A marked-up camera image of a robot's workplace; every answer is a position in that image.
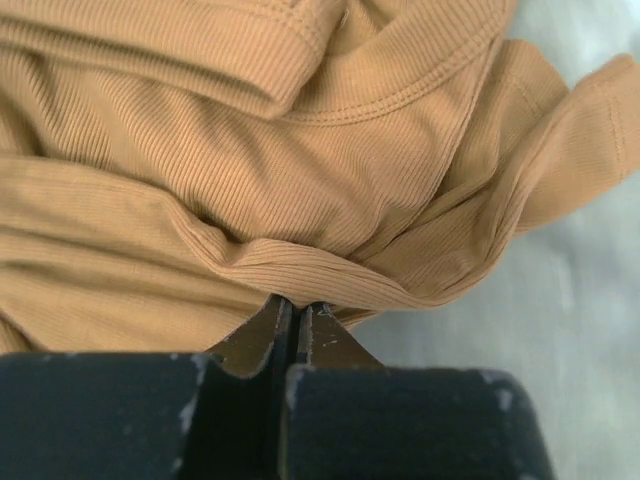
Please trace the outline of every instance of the tan garment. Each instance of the tan garment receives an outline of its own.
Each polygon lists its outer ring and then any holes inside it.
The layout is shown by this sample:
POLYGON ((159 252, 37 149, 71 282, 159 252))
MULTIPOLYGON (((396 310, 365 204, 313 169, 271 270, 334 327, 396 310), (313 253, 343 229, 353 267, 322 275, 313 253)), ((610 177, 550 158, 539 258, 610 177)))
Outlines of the tan garment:
POLYGON ((515 3, 0 2, 0 350, 462 295, 640 163, 638 66, 570 93, 515 3))

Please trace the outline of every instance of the clothing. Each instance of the clothing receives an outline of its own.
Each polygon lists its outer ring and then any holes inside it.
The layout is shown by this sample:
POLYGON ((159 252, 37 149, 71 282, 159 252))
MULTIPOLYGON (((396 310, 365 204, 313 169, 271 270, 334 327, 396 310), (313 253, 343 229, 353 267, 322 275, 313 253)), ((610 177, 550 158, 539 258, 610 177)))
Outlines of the clothing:
POLYGON ((464 294, 640 164, 639 67, 569 92, 504 38, 515 6, 1 3, 0 351, 204 350, 269 293, 347 325, 464 294))

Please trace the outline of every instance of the ribbed fabric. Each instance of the ribbed fabric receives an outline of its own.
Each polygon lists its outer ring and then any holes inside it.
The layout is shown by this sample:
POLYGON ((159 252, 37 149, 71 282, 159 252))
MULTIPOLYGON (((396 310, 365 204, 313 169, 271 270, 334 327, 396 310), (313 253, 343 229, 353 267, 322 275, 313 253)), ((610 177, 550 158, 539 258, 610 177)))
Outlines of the ribbed fabric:
POLYGON ((0 351, 464 294, 640 164, 639 67, 569 92, 515 3, 1 2, 0 351))

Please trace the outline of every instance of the gray table surface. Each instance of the gray table surface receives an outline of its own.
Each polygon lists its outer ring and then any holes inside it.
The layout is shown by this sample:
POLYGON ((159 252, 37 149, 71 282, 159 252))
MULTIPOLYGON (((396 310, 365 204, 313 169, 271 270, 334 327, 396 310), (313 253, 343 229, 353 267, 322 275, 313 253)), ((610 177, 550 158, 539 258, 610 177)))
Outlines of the gray table surface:
MULTIPOLYGON (((640 0, 523 0, 512 37, 569 85, 631 52, 640 0)), ((508 370, 531 393, 560 480, 640 480, 640 174, 515 240, 465 297, 354 334, 386 363, 508 370)))

